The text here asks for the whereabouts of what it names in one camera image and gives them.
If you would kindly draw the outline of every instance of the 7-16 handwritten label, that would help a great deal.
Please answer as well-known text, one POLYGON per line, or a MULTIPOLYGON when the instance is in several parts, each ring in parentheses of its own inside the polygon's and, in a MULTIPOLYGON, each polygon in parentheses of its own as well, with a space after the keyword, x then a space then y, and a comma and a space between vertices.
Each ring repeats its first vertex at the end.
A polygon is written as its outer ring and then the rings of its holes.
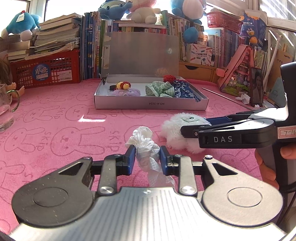
POLYGON ((296 138, 296 126, 278 127, 278 139, 296 138))

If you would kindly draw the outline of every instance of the smartphone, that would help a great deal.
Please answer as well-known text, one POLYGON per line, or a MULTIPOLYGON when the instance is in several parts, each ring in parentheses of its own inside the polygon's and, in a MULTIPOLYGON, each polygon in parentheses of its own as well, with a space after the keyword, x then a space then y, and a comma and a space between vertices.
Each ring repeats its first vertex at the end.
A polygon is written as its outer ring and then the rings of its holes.
POLYGON ((259 68, 250 68, 250 104, 263 106, 263 76, 259 68))

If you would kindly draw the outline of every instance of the crumpled tissue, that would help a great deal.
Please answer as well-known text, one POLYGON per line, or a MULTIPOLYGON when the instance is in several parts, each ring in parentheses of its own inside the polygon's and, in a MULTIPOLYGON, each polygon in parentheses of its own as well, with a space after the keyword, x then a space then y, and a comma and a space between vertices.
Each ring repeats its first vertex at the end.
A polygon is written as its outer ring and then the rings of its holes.
POLYGON ((239 92, 240 97, 235 97, 237 100, 241 100, 244 104, 249 104, 250 103, 250 96, 243 92, 239 92))
POLYGON ((146 126, 140 126, 133 131, 125 146, 136 147, 136 158, 142 171, 147 172, 151 187, 174 187, 172 176, 165 176, 159 162, 160 147, 151 139, 152 131, 146 126))

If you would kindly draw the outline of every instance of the white plush toy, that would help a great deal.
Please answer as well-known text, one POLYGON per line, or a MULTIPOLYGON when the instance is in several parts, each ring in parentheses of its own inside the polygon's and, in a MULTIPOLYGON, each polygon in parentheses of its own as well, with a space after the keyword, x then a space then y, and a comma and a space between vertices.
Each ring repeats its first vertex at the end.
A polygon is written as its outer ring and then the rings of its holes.
POLYGON ((163 123, 160 135, 167 139, 166 146, 168 148, 175 150, 187 149, 189 152, 197 154, 202 152, 198 139, 184 138, 181 135, 181 127, 202 124, 211 125, 205 118, 198 115, 179 113, 163 123))
POLYGON ((126 19, 133 20, 135 23, 155 24, 156 15, 160 14, 159 8, 153 8, 157 0, 132 0, 133 7, 131 13, 126 16, 126 19))

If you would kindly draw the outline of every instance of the finger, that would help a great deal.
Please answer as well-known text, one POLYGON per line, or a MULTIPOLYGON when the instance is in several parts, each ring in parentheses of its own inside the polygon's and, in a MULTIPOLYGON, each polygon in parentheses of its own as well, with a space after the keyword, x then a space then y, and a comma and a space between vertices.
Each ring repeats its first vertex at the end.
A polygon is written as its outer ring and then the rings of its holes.
POLYGON ((257 160, 258 165, 260 166, 263 163, 263 159, 260 156, 260 154, 258 153, 257 149, 255 150, 255 158, 257 160))
POLYGON ((274 181, 276 179, 276 173, 267 167, 264 163, 259 166, 259 170, 261 173, 262 178, 266 178, 268 180, 274 181))
POLYGON ((262 181, 264 181, 265 183, 268 183, 268 184, 272 185, 277 190, 279 189, 279 184, 277 183, 276 180, 272 181, 272 180, 269 180, 269 179, 266 179, 266 178, 262 178, 262 181))
POLYGON ((285 159, 296 159, 296 143, 291 143, 281 148, 281 156, 285 159))

